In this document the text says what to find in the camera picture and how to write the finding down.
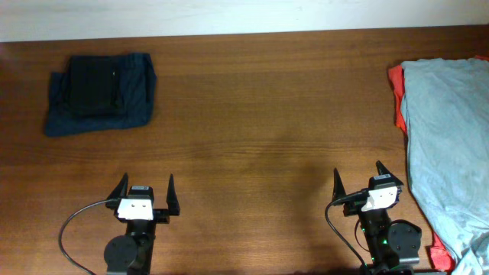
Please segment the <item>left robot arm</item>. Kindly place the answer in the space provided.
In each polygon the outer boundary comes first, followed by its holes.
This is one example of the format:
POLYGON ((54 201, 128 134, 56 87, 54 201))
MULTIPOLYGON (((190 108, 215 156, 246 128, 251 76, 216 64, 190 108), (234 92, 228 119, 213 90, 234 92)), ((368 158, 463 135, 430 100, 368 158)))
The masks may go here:
POLYGON ((130 187, 128 174, 121 178, 107 200, 105 207, 114 212, 118 221, 126 224, 125 233, 105 246, 107 273, 148 275, 151 272, 157 225, 168 224, 172 216, 180 214, 173 176, 170 176, 167 186, 165 209, 154 208, 152 187, 130 187))

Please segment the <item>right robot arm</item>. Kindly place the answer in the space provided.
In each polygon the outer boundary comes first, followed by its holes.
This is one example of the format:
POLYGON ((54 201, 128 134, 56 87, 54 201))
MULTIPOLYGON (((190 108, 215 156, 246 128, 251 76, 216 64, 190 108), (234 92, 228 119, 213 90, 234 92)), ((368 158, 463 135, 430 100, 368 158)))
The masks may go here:
POLYGON ((380 161, 376 162, 377 175, 369 179, 368 187, 347 194, 338 170, 333 170, 332 201, 326 206, 325 219, 330 228, 344 241, 360 260, 360 274, 413 274, 419 263, 422 230, 403 219, 393 220, 388 210, 400 199, 403 183, 380 161), (356 216, 356 226, 365 237, 371 263, 362 256, 335 228, 329 218, 329 209, 341 206, 343 215, 356 216))

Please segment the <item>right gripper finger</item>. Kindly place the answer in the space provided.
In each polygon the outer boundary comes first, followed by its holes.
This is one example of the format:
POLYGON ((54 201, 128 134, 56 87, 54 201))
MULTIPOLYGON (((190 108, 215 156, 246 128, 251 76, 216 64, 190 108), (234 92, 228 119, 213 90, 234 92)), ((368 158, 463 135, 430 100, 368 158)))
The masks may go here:
POLYGON ((377 168, 378 176, 381 176, 383 179, 389 179, 396 186, 401 185, 401 180, 394 176, 380 160, 378 160, 375 165, 377 168))
POLYGON ((338 199, 344 198, 346 196, 346 191, 337 168, 333 170, 333 176, 334 176, 334 185, 333 185, 332 201, 336 201, 338 199))

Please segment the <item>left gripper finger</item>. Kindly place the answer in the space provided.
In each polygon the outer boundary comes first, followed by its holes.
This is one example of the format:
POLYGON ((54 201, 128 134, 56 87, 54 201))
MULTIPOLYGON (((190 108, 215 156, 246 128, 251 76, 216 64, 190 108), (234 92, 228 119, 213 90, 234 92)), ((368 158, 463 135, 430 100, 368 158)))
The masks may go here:
POLYGON ((124 173, 119 184, 110 192, 107 199, 122 199, 128 192, 128 174, 124 173))
POLYGON ((173 174, 170 174, 169 183, 167 187, 166 203, 169 210, 179 210, 180 204, 176 195, 176 189, 174 184, 173 174))

